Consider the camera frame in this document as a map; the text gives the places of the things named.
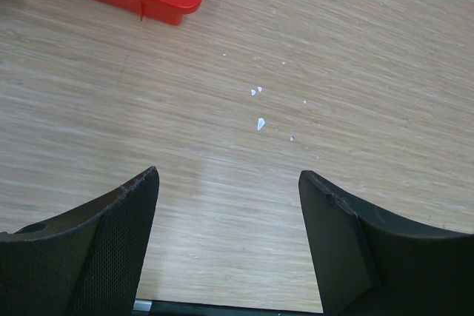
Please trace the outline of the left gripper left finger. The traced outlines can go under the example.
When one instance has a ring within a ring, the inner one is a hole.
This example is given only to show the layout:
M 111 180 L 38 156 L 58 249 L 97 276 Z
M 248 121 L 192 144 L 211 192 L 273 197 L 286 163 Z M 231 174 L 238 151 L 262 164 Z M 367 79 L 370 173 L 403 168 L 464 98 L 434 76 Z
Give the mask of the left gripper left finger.
M 2 315 L 131 315 L 158 200 L 150 167 L 107 194 L 1 233 Z

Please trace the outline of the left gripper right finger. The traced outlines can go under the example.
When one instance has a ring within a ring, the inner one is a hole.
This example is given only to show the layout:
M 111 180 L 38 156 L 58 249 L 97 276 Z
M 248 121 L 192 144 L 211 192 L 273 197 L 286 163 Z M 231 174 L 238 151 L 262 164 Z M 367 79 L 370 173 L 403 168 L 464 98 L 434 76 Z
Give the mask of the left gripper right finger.
M 352 195 L 315 172 L 298 190 L 326 315 L 471 315 L 473 236 Z

